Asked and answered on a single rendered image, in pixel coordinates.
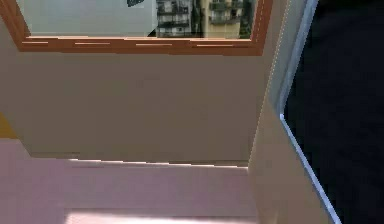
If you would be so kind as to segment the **orange framed window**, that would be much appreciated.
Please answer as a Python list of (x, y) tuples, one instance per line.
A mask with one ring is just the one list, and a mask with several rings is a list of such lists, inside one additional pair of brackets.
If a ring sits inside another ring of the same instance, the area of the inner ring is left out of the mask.
[(260, 56), (273, 0), (0, 0), (21, 52)]

